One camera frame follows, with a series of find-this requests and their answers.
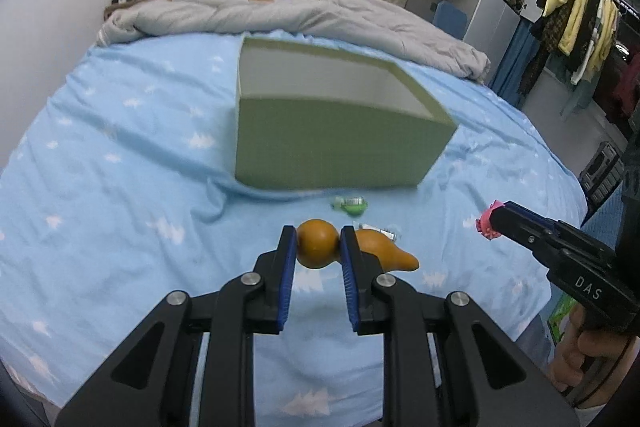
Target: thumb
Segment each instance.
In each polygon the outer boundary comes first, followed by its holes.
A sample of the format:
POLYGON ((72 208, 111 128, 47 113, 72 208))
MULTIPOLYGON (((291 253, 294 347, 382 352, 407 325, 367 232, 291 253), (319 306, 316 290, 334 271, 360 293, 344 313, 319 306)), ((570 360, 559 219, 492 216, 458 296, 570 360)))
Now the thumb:
POLYGON ((585 331, 578 338, 578 349, 588 357, 615 360, 625 349, 628 336, 612 331, 585 331))

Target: blue object on shelf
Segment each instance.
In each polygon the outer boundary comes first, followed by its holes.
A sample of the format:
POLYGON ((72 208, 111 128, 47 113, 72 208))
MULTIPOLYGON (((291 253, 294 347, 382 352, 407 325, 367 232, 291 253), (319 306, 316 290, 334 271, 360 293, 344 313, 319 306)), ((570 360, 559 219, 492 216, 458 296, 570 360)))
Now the blue object on shelf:
POLYGON ((449 1, 440 1, 433 16, 433 25, 452 37, 462 40, 466 32, 466 13, 449 1))

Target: red garment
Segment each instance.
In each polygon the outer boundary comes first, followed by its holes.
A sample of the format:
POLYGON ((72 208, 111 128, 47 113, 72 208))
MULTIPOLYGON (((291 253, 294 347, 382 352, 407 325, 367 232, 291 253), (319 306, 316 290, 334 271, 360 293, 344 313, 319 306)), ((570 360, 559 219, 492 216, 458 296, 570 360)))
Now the red garment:
POLYGON ((620 104, 620 111, 629 118, 640 100, 640 52, 636 52, 620 81, 613 90, 613 99, 620 104))

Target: small green packet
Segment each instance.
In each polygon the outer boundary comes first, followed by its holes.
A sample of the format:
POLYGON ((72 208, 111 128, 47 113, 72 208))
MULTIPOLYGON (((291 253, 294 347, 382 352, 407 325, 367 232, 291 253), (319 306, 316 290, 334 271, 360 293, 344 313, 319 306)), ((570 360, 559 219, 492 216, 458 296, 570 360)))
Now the small green packet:
POLYGON ((563 293, 558 304, 556 304, 556 307, 551 313, 551 316, 546 322, 549 326, 549 331, 551 331, 551 338, 556 346, 564 336, 564 330, 566 330, 566 325, 569 322, 569 313, 575 303, 576 300, 574 298, 563 293))

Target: open box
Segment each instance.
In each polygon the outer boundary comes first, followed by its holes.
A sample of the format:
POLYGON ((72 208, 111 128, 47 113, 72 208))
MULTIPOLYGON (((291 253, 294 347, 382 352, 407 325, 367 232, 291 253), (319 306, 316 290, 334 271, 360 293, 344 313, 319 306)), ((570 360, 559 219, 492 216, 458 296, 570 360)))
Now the open box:
POLYGON ((236 179, 270 189, 417 185, 456 124, 394 62, 246 38, 236 179))

